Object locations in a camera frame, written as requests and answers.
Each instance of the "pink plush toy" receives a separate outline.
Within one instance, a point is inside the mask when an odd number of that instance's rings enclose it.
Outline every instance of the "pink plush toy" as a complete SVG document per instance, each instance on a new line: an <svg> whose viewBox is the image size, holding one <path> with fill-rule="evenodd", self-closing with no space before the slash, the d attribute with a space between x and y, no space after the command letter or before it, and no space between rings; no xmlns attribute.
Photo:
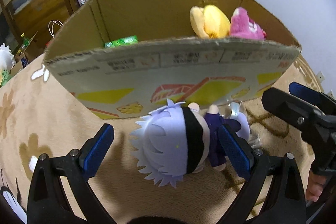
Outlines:
<svg viewBox="0 0 336 224"><path fill-rule="evenodd" d="M247 11L238 7L231 17L230 36L247 39L265 40L266 33L249 16Z"/></svg>

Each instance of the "doll's white hair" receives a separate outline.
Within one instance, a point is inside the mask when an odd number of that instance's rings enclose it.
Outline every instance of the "doll's white hair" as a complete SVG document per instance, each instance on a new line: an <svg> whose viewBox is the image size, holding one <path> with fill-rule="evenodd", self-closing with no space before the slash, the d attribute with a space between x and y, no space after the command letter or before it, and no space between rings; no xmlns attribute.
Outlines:
<svg viewBox="0 0 336 224"><path fill-rule="evenodd" d="M131 140L138 149L132 153L138 159L137 166L145 166L139 172L150 173L145 179L154 179L154 184L161 181L159 186L170 183L176 188L176 182L182 181L186 173L188 145L181 108L184 103L167 99L166 106L142 117L144 121L136 122L141 128L131 133L137 137Z"/></svg>

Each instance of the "yellow plush toy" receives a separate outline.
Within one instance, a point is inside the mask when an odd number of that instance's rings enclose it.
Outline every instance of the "yellow plush toy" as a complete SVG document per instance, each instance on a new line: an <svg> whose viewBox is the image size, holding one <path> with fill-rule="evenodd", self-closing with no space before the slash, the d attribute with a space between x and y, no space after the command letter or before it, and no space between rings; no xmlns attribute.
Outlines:
<svg viewBox="0 0 336 224"><path fill-rule="evenodd" d="M227 16L216 6L192 7L190 22L200 38L223 38L229 35L231 23Z"/></svg>

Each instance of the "human hand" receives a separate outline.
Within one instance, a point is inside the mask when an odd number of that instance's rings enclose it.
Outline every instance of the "human hand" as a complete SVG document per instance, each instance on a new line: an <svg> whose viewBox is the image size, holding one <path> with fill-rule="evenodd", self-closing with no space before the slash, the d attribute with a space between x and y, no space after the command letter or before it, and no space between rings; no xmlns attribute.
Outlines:
<svg viewBox="0 0 336 224"><path fill-rule="evenodd" d="M308 186L306 190L306 199L316 202L319 200L323 191L323 184L327 178L324 176L315 175L311 170L309 171Z"/></svg>

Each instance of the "finger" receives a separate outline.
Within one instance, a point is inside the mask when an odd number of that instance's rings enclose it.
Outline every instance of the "finger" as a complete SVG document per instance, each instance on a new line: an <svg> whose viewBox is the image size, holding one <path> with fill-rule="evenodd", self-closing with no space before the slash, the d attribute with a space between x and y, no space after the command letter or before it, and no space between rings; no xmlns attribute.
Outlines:
<svg viewBox="0 0 336 224"><path fill-rule="evenodd" d="M306 190L306 200L311 200L313 202L316 202L319 200L318 196L315 196L314 194L312 194L308 189Z"/></svg>
<svg viewBox="0 0 336 224"><path fill-rule="evenodd" d="M315 175L315 174L313 174L313 172L311 172L311 179L314 182L317 182L317 183L322 184L322 185L327 182L327 178L326 177Z"/></svg>
<svg viewBox="0 0 336 224"><path fill-rule="evenodd" d="M314 194L315 196L320 196L323 191L322 185L314 182L308 182L308 187L309 191Z"/></svg>

